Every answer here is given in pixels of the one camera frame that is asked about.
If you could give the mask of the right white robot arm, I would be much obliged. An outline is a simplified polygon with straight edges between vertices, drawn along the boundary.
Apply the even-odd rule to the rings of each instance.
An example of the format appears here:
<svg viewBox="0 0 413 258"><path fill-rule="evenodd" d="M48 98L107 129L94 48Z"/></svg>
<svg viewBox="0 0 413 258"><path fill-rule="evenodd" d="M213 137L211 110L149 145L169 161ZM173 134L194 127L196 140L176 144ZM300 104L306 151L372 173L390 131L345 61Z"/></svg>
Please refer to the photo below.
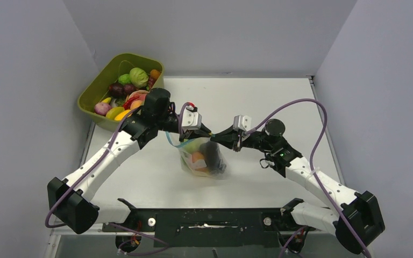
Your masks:
<svg viewBox="0 0 413 258"><path fill-rule="evenodd" d="M290 230L301 225L328 232L349 252L364 254L385 230L377 197L369 191L359 193L348 188L314 168L284 138L286 127L282 121L270 119L261 131L247 133L246 128L246 125L231 126L210 139L236 152L242 148L262 152L268 167L302 186L325 205L317 207L303 200L292 200L283 207L282 225Z"/></svg>

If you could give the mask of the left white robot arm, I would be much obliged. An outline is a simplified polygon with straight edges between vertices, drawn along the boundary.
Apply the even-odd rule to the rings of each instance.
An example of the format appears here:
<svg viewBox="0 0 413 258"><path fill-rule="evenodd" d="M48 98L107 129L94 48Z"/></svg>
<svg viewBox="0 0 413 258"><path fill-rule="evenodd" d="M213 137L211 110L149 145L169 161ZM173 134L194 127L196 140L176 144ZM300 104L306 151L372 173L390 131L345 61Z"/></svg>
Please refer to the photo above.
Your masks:
<svg viewBox="0 0 413 258"><path fill-rule="evenodd" d="M211 131L202 124L201 115L192 103L185 103L180 114L173 110L170 92L151 90L143 105L130 111L119 122L106 144L88 161L64 179L54 177L47 185L51 216L82 234L94 224L123 223L133 207L123 198L104 204L91 201L101 185L132 155L142 150L160 131L178 133L180 139L208 138Z"/></svg>

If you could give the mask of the purple eggplant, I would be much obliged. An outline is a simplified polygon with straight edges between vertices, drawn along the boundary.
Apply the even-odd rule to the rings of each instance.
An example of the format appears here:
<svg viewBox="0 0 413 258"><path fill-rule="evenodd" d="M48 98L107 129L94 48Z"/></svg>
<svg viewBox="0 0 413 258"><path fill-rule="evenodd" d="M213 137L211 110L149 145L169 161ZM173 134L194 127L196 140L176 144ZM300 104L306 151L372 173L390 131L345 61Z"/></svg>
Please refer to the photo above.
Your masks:
<svg viewBox="0 0 413 258"><path fill-rule="evenodd" d="M217 171L223 173L226 164L223 161L219 150L219 145L216 142L209 141L205 144L205 163L210 171Z"/></svg>

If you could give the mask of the clear zip top bag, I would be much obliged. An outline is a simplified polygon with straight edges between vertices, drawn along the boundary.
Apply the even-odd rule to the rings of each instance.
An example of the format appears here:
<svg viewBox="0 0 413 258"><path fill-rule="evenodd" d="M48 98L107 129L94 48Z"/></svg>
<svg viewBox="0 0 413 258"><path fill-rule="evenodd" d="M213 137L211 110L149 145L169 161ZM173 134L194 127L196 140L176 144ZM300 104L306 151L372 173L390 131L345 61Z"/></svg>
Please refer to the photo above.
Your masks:
<svg viewBox="0 0 413 258"><path fill-rule="evenodd" d="M208 138L179 141L174 133L166 133L171 146L179 153L181 168L198 177L224 179L230 171L219 144Z"/></svg>

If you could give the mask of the orange peach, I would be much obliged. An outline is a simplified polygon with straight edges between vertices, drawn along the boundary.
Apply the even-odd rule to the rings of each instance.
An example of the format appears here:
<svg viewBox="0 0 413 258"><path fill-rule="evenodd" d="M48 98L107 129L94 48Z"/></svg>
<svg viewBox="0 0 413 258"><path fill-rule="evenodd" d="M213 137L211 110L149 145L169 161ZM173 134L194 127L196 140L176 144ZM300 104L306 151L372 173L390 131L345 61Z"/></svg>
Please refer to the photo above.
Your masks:
<svg viewBox="0 0 413 258"><path fill-rule="evenodd" d="M193 152L191 155L192 163L196 163L197 161L204 161L204 155L201 152Z"/></svg>

